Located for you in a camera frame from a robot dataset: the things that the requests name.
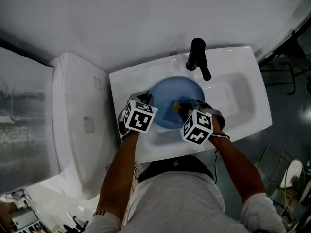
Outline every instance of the glove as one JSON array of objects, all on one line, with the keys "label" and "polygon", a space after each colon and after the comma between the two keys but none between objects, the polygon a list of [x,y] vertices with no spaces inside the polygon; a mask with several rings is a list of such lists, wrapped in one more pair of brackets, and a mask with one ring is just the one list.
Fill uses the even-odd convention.
[{"label": "glove", "polygon": [[[153,96],[148,95],[148,93],[149,93],[149,91],[134,93],[130,96],[128,101],[130,99],[132,99],[132,100],[135,100],[135,101],[138,101],[138,102],[141,102],[143,104],[148,105],[149,103],[153,102]],[[126,109],[126,106],[121,110],[121,112],[119,113],[119,116],[118,116],[118,126],[119,126],[119,132],[122,135],[122,140],[124,138],[128,137],[133,132],[133,130],[125,127],[124,118],[122,116],[123,111],[125,111],[125,109]]]},{"label": "glove", "polygon": [[222,129],[225,127],[225,119],[222,113],[219,110],[213,109],[208,103],[195,99],[185,99],[177,105],[177,109],[184,122],[187,121],[193,110],[212,114],[214,132],[211,136],[226,137],[230,140],[230,137],[222,132]]}]

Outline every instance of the cable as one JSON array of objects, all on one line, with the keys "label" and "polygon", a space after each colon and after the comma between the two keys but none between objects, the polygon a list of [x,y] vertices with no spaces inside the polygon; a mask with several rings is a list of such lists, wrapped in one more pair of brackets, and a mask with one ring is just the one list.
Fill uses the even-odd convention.
[{"label": "cable", "polygon": [[215,151],[215,161],[214,161],[214,172],[215,172],[215,184],[216,185],[217,185],[217,167],[216,167],[217,153],[218,153],[218,150]]}]

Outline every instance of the sink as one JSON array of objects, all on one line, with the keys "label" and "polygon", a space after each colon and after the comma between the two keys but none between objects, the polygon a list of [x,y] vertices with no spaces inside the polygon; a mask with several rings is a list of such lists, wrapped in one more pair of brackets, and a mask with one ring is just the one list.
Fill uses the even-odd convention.
[{"label": "sink", "polygon": [[[109,75],[116,118],[129,96],[148,91],[171,76],[185,76],[202,88],[205,101],[225,118],[224,133],[231,141],[242,139],[272,125],[269,102],[262,76],[251,47],[231,47],[205,51],[211,80],[205,81],[199,68],[188,71],[188,53],[170,56]],[[185,142],[179,130],[168,130],[153,123],[141,133],[136,146],[136,162],[150,162],[193,154],[214,148]]]}]

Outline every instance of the sticker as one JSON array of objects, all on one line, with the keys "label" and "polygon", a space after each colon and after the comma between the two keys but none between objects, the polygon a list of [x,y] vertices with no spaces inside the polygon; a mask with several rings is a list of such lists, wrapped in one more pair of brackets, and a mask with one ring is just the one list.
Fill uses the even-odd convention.
[{"label": "sticker", "polygon": [[102,90],[102,82],[101,79],[94,77],[94,89],[97,91]]},{"label": "sticker", "polygon": [[131,113],[131,110],[132,110],[131,103],[128,103],[128,104],[127,104],[127,107],[126,107],[125,115],[124,115],[124,121],[125,121],[125,123],[127,122],[127,119],[128,119],[128,116],[129,116],[130,113]]},{"label": "sticker", "polygon": [[151,115],[147,115],[139,111],[134,111],[129,126],[134,129],[146,131],[151,119]]},{"label": "sticker", "polygon": [[192,115],[187,119],[186,123],[184,124],[184,136],[188,133],[189,129],[193,126]]},{"label": "sticker", "polygon": [[83,118],[84,131],[86,134],[94,133],[94,120],[91,116],[85,116]]},{"label": "sticker", "polygon": [[208,132],[205,132],[199,128],[193,128],[186,139],[190,142],[201,144],[208,137],[208,135]]},{"label": "sticker", "polygon": [[152,113],[152,108],[151,108],[151,106],[149,106],[149,105],[147,105],[147,104],[143,104],[143,103],[140,103],[140,102],[136,102],[135,107],[136,107],[137,109],[141,109],[141,110],[144,110],[144,111],[147,111],[147,112]]},{"label": "sticker", "polygon": [[202,114],[200,112],[196,112],[196,123],[211,130],[212,129],[212,125],[211,125],[211,122],[210,122],[210,117],[208,117],[207,115],[205,114]]}]

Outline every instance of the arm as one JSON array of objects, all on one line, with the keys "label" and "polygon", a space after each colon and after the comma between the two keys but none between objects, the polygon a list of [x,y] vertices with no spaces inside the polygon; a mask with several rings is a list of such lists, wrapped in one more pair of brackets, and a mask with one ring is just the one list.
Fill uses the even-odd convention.
[{"label": "arm", "polygon": [[[215,117],[213,127],[215,133],[223,134]],[[226,138],[211,137],[209,140],[221,155],[243,203],[254,194],[265,193],[260,174],[242,152]]]},{"label": "arm", "polygon": [[107,211],[123,220],[134,175],[135,148],[139,132],[122,142],[104,179],[97,211]]}]

